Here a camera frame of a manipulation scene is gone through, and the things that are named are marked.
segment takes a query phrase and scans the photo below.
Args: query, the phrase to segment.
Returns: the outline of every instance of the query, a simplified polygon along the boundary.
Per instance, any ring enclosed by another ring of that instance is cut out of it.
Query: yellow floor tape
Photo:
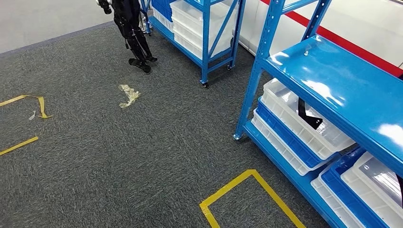
[[[22,143],[20,143],[20,144],[18,144],[18,145],[15,145],[15,146],[13,146],[13,147],[10,147],[10,148],[8,148],[8,149],[6,149],[5,151],[1,151],[0,152],[0,156],[2,156],[3,154],[6,154],[6,153],[8,153],[8,152],[10,152],[10,151],[12,151],[12,150],[15,150],[15,149],[17,149],[17,148],[19,148],[19,147],[21,147],[21,146],[25,146],[25,145],[27,145],[28,143],[31,143],[31,142],[33,142],[33,141],[36,141],[36,140],[38,140],[38,137],[33,137],[32,139],[28,139],[28,140],[26,140],[26,141],[24,141],[24,142],[22,142]]]
[[[219,189],[216,193],[212,194],[210,197],[205,199],[200,203],[200,208],[205,215],[206,219],[210,223],[212,228],[219,228],[220,226],[215,220],[213,214],[211,213],[209,206],[214,203],[218,198],[223,196],[225,193],[230,191],[232,188],[237,186],[242,181],[246,180],[249,176],[253,176],[259,184],[266,190],[266,192],[273,198],[277,205],[283,210],[283,212],[290,218],[290,220],[295,224],[297,228],[305,228],[304,224],[298,219],[298,217],[290,210],[290,208],[283,202],[283,200],[277,195],[277,193],[264,181],[262,176],[256,170],[246,170],[241,175],[233,179],[231,182],[226,184],[224,187]]]
[[[4,105],[7,105],[7,104],[10,104],[10,103],[12,103],[12,102],[14,102],[14,101],[18,101],[18,100],[20,100],[20,99],[23,99],[23,98],[25,98],[25,97],[34,97],[34,98],[37,98],[37,99],[38,99],[38,101],[39,101],[39,107],[40,107],[40,113],[41,113],[40,117],[41,117],[41,118],[46,119],[46,118],[52,117],[51,115],[46,115],[46,114],[45,114],[45,100],[43,99],[42,96],[20,95],[20,96],[14,97],[14,98],[12,98],[12,99],[10,99],[10,100],[8,100],[8,101],[1,102],[1,103],[0,103],[0,107],[2,107],[2,106],[4,106]],[[28,140],[26,140],[26,141],[24,141],[24,142],[21,142],[21,143],[18,144],[18,145],[12,146],[12,147],[10,147],[10,148],[4,150],[4,151],[1,151],[1,152],[0,152],[0,156],[3,155],[3,154],[6,154],[6,153],[8,153],[8,152],[10,152],[10,151],[12,151],[12,150],[15,150],[15,149],[17,149],[17,148],[19,148],[19,147],[21,147],[21,146],[24,146],[24,145],[26,145],[26,144],[28,144],[28,143],[31,143],[31,142],[33,142],[33,141],[36,141],[36,140],[38,140],[38,137],[35,136],[35,137],[31,138],[31,139],[28,139]]]
[[[2,106],[4,106],[4,105],[7,105],[7,104],[10,104],[10,103],[12,103],[12,102],[14,102],[14,101],[18,101],[18,100],[20,100],[20,99],[22,99],[22,98],[25,98],[25,97],[34,97],[34,98],[37,98],[37,99],[38,99],[38,101],[39,101],[39,106],[40,106],[40,113],[41,113],[41,115],[42,115],[42,116],[40,116],[41,118],[46,119],[46,118],[52,117],[51,115],[48,116],[48,115],[45,114],[45,100],[43,99],[42,96],[20,95],[20,96],[14,97],[14,98],[12,98],[12,99],[10,99],[10,100],[8,100],[8,101],[1,102],[1,103],[0,103],[0,107],[2,107]]]

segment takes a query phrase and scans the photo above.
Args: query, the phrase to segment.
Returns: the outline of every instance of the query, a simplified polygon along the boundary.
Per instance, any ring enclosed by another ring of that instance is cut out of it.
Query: shelf
[[[197,58],[194,54],[189,52],[187,49],[182,47],[182,45],[178,44],[174,39],[173,39],[173,33],[168,30],[161,22],[159,22],[155,17],[150,16],[148,20],[151,22],[153,27],[158,30],[167,40],[169,40],[175,47],[177,47],[181,52],[183,52],[188,58],[190,58],[194,63],[196,63],[198,66],[202,66],[202,61],[201,59]]]
[[[311,186],[310,182],[318,176],[318,174],[323,170],[323,167],[319,168],[318,170],[311,171],[305,176],[300,176],[250,121],[246,122],[244,125],[244,130],[246,135],[249,136],[249,138],[252,139],[252,141],[283,172],[283,174],[287,176],[291,183],[302,193],[302,195],[319,212],[326,222],[329,223],[331,227],[346,227]]]
[[[403,176],[403,81],[314,35],[260,66]]]
[[[203,2],[198,2],[196,0],[184,0],[185,2],[189,3],[191,6],[195,7],[196,9],[203,11]],[[216,3],[222,2],[224,0],[211,0],[210,5],[214,5]]]

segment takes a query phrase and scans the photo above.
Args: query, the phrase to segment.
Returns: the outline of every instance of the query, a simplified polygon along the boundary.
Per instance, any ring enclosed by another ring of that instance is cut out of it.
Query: black shoe
[[[146,56],[145,57],[145,59],[147,59],[148,61],[150,61],[150,62],[155,62],[155,61],[157,61],[158,59],[157,58],[154,58],[153,56],[151,56],[151,55],[149,55],[149,56]]]
[[[142,62],[138,59],[135,58],[130,58],[129,59],[129,64],[135,67],[138,67],[140,69],[142,69],[144,72],[149,73],[151,71],[151,67],[149,65],[147,65],[146,62]]]

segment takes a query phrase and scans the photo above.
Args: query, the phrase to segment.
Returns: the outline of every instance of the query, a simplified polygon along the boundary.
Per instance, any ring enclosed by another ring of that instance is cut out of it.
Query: white plastic bin
[[[153,14],[154,17],[161,22],[161,24],[163,24],[168,30],[170,30],[171,32],[173,32],[173,23],[170,22],[166,17],[164,17],[160,12],[158,12],[158,10],[156,10],[155,8],[153,8]]]
[[[326,161],[317,166],[308,167],[294,151],[276,134],[276,132],[267,125],[267,123],[253,111],[252,124],[262,133],[263,136],[276,148],[276,150],[284,157],[285,160],[301,175],[307,174],[309,171],[315,170],[326,163]]]
[[[402,192],[396,174],[373,155],[364,153],[341,179],[388,226],[403,227]]]
[[[201,46],[189,41],[186,36],[181,34],[175,28],[173,28],[173,39],[178,42],[178,44],[182,45],[182,47],[186,48],[192,54],[194,54],[197,58],[203,59],[203,49]],[[215,56],[216,54],[220,53],[221,51],[228,49],[230,47],[230,43],[223,41],[219,41],[216,48],[213,51],[211,57]]]
[[[298,96],[275,78],[264,85],[261,101],[322,160],[354,144],[352,139],[305,103],[307,115],[323,119],[322,124],[313,129],[298,115]]]
[[[340,198],[323,182],[320,175],[318,178],[311,181],[311,185],[348,228],[364,228],[364,225],[354,213],[351,212]]]
[[[203,35],[202,34],[199,34],[196,31],[194,31],[192,28],[187,27],[181,21],[178,21],[174,16],[172,16],[172,21],[173,21],[173,27],[175,28],[175,30],[177,32],[179,32],[180,34],[182,34],[183,37],[185,37],[188,41],[193,42],[200,48],[203,46]],[[209,51],[210,51],[211,47],[213,46],[213,43],[214,43],[214,40],[216,37],[217,37],[217,34],[209,34]],[[230,47],[231,38],[232,38],[231,30],[226,29],[221,34],[221,37],[218,40],[217,45],[227,42],[228,45],[225,48],[225,49],[227,49]]]
[[[181,36],[187,38],[189,42],[194,43],[200,47],[203,44],[203,13],[191,6],[184,0],[172,2],[172,19],[173,25]],[[210,27],[209,27],[209,50],[217,37],[217,34],[224,22],[225,17],[230,7],[222,2],[211,5],[210,8]],[[230,40],[232,38],[232,29],[235,27],[235,18],[238,12],[238,6],[235,7],[227,22],[224,31],[220,37],[219,43],[227,42],[230,47]]]

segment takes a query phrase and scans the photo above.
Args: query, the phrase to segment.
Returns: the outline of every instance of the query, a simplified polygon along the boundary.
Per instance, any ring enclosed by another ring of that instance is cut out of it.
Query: blue plastic bin
[[[387,228],[388,226],[383,220],[340,178],[340,175],[351,168],[365,152],[365,149],[359,147],[343,155],[339,160],[332,163],[327,171],[322,173],[321,178],[365,227]]]
[[[286,125],[278,119],[262,102],[259,97],[256,112],[259,116],[286,142],[297,156],[310,168],[314,168],[324,160],[320,159],[305,143],[301,141]],[[327,160],[340,156],[335,153]]]
[[[169,4],[174,1],[176,0],[152,0],[151,4],[158,12],[172,22],[172,10]]]

